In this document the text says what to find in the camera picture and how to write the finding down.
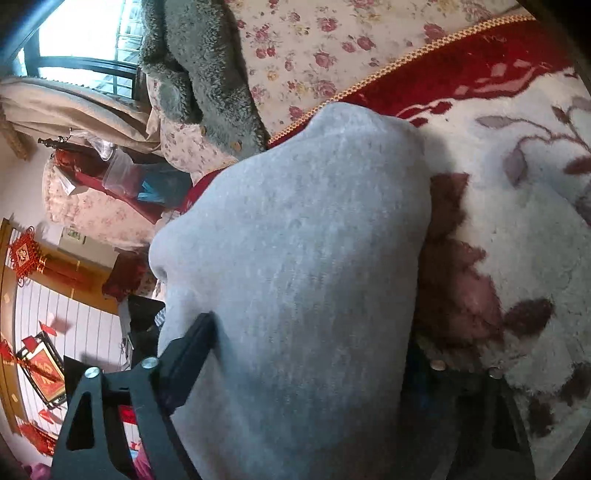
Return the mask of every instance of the white paneled wall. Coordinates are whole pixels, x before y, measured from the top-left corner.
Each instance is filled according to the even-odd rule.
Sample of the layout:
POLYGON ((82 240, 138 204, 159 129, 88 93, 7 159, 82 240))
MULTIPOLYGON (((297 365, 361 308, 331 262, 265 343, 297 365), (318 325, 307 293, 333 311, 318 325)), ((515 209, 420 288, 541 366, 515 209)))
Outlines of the white paneled wall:
MULTIPOLYGON (((13 231, 11 243, 19 236, 13 231)), ((121 327, 119 317, 105 313, 69 299, 47 287, 29 280, 17 290, 14 314, 15 349, 23 345, 21 339, 36 335, 41 330, 39 322, 43 322, 58 330, 57 337, 49 336, 63 359, 69 356, 81 362, 97 365, 105 372, 115 372, 125 363, 125 355, 121 349, 121 327)), ((56 422, 51 424, 39 416, 45 408, 33 387, 18 368, 25 411, 30 420, 56 435, 59 434, 61 422, 66 416, 67 406, 62 404, 51 411, 56 422)), ((139 442, 139 433, 135 425, 124 424, 129 443, 139 442)))

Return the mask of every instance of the window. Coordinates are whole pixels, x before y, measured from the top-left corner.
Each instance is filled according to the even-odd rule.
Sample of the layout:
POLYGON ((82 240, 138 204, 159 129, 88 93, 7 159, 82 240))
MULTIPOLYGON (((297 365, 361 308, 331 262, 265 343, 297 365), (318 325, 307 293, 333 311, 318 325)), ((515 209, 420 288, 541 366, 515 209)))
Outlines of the window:
POLYGON ((19 54, 20 73, 133 98, 143 33, 140 0, 65 0, 19 54))

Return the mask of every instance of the beige curtain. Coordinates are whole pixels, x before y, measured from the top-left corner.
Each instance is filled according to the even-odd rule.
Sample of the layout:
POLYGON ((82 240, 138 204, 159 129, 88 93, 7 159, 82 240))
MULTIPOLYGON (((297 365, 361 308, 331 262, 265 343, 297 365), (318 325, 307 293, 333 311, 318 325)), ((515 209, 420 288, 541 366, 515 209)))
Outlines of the beige curtain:
POLYGON ((151 106, 128 98, 68 83, 10 77, 0 81, 0 102, 6 120, 35 140, 68 137, 70 129, 79 129, 139 152, 160 150, 160 125, 150 120, 151 106))

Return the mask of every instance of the silver screw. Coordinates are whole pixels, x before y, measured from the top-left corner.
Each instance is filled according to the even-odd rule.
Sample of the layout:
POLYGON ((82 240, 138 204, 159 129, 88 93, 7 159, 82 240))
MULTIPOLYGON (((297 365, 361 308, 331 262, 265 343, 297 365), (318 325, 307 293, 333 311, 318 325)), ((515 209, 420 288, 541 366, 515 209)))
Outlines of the silver screw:
POLYGON ((488 376, 494 378, 495 380, 500 380, 501 378, 503 378, 503 370, 496 367, 489 368, 488 376))
POLYGON ((142 360, 142 368, 145 368, 146 370, 150 370, 156 365, 158 365, 158 359, 154 356, 149 356, 148 358, 144 358, 142 360))
POLYGON ((447 368, 447 364, 443 360, 433 360, 431 368, 436 372, 443 372, 447 368))
POLYGON ((84 376, 86 378, 94 378, 100 374, 99 367, 90 367, 86 372, 84 372, 84 376))

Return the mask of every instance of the black picture frame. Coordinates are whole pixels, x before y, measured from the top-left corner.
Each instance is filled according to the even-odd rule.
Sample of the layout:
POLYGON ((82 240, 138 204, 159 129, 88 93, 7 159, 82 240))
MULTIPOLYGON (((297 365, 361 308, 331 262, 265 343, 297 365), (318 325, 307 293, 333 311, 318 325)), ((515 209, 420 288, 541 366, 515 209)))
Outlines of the black picture frame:
MULTIPOLYGON (((31 376, 31 373, 28 369, 26 368, 22 368, 22 372, 24 373, 25 377, 27 378, 27 380, 29 380, 29 383, 33 386, 33 390, 35 390, 35 393, 37 393, 37 395, 39 395, 39 397, 41 398, 41 401, 45 404, 45 406, 47 407, 47 410, 53 410, 54 408, 59 407, 60 405, 62 405, 63 403, 66 402, 66 390, 65 390, 65 383, 66 383, 66 372, 64 370, 64 363, 60 358, 59 353, 57 353, 56 348, 53 346, 53 343, 51 341, 51 339, 49 338, 49 335, 46 334, 45 332, 39 332, 38 334, 36 334, 33 337, 35 340, 37 340, 37 344, 41 344, 43 343, 47 353, 51 356, 51 359, 53 360, 53 362, 55 363, 55 365, 57 366, 57 368, 60 370, 62 377, 64 377, 64 391, 63 393, 61 393, 60 395, 58 395, 55 398, 47 398, 42 390, 38 387, 37 383, 35 382, 34 378, 31 376)), ((27 349, 27 347, 23 347, 21 348, 17 353, 15 353, 15 356, 19 359, 19 360, 27 360, 27 355, 29 354, 29 350, 27 349)))

